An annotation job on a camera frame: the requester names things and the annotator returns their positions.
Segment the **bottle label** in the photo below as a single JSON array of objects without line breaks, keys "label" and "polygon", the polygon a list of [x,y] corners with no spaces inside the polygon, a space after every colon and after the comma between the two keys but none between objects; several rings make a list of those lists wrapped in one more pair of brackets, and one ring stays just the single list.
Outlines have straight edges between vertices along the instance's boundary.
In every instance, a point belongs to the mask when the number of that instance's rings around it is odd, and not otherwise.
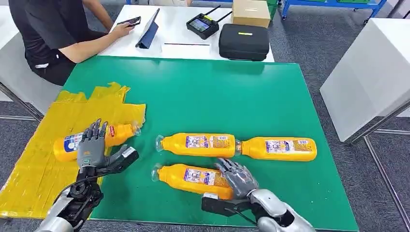
[{"label": "bottle label", "polygon": [[308,153],[312,148],[308,140],[266,140],[267,153]]},{"label": "bottle label", "polygon": [[185,170],[184,180],[193,183],[202,183],[206,185],[214,185],[216,172],[201,171],[192,168]]},{"label": "bottle label", "polygon": [[109,130],[110,130],[110,135],[111,135],[111,137],[114,137],[114,135],[115,135],[114,126],[110,126],[110,127],[109,127]]},{"label": "bottle label", "polygon": [[187,136],[185,145],[187,148],[208,148],[208,139],[205,135]]},{"label": "bottle label", "polygon": [[228,136],[211,136],[209,138],[211,148],[229,148]]},{"label": "bottle label", "polygon": [[76,151],[78,148],[78,144],[80,143],[82,137],[83,137],[83,132],[65,137],[64,138],[64,150],[66,152]]}]

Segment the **crumpled yellow plastic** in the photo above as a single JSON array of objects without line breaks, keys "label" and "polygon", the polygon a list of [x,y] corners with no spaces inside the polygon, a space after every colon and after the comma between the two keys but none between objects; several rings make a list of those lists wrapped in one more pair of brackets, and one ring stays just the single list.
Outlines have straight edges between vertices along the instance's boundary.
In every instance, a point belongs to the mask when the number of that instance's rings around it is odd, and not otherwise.
[{"label": "crumpled yellow plastic", "polygon": [[59,94],[0,191],[0,217],[45,218],[60,191],[75,181],[78,165],[55,159],[56,139],[81,132],[98,118],[110,124],[136,120],[142,126],[146,105],[124,104],[130,88],[109,85],[95,87],[88,100],[82,92]]}]

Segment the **floor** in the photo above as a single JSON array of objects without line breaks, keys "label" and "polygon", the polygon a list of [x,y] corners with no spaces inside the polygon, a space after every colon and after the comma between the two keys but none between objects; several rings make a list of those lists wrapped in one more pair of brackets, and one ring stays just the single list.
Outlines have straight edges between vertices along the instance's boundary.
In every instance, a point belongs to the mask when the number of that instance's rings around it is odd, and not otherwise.
[{"label": "floor", "polygon": [[[113,17],[116,17],[121,9],[121,6],[117,5],[106,7]],[[378,17],[385,17],[390,9],[386,7],[382,9]],[[353,12],[351,9],[341,8],[292,6],[286,21],[281,21],[279,14],[275,15],[273,24],[269,27],[269,37],[275,61],[300,64],[360,231],[404,232],[404,224],[365,143],[361,141],[358,145],[351,146],[338,140],[319,93],[320,86],[361,31],[363,20],[368,15],[370,15],[368,10]],[[89,18],[89,23],[95,29],[102,29],[102,25],[96,23],[93,18]],[[24,113],[12,102],[0,102],[0,115],[24,115]],[[410,129],[410,121],[407,118],[398,118],[386,127]],[[0,169],[0,186],[5,183],[35,128],[35,122],[0,119],[0,134],[7,138],[0,144],[0,163],[3,164]],[[373,134],[370,138],[407,213],[410,213],[409,140],[405,136],[398,135]],[[0,232],[33,231],[38,225],[39,220],[13,219],[5,222],[0,227]],[[89,221],[82,231],[244,232],[256,230]]]}]

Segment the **bottle cap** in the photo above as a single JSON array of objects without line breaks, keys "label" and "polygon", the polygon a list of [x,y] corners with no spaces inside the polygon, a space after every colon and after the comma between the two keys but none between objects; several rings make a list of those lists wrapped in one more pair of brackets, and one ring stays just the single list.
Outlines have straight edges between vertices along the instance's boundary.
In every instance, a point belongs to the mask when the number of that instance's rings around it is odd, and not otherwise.
[{"label": "bottle cap", "polygon": [[164,150],[163,142],[164,142],[164,136],[158,135],[157,139],[155,139],[155,149],[157,151]]},{"label": "bottle cap", "polygon": [[234,156],[239,156],[241,152],[242,152],[241,141],[235,139],[235,155]]},{"label": "bottle cap", "polygon": [[151,171],[151,180],[154,182],[157,182],[160,180],[160,169],[162,168],[162,165],[159,163],[155,164],[154,168]]},{"label": "bottle cap", "polygon": [[141,128],[138,126],[137,120],[131,122],[131,130],[135,136],[141,135]]}]

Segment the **robotic hand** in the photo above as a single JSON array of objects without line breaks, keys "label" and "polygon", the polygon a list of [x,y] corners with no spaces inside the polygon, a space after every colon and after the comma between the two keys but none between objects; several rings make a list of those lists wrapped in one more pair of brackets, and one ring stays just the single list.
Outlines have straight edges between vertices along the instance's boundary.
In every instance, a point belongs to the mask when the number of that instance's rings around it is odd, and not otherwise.
[{"label": "robotic hand", "polygon": [[63,189],[36,232],[79,231],[104,197],[97,178],[120,173],[139,158],[138,152],[126,145],[106,157],[105,129],[108,123],[104,122],[100,128],[100,122],[101,119],[98,119],[84,131],[78,145],[77,163],[80,170],[76,182]]},{"label": "robotic hand", "polygon": [[[202,209],[208,212],[232,216],[239,214],[256,224],[261,232],[314,232],[312,225],[282,202],[267,189],[259,189],[259,184],[245,166],[229,159],[219,159],[216,167],[222,172],[234,190],[236,200],[223,201],[204,195]],[[251,209],[256,223],[241,211]]]}]

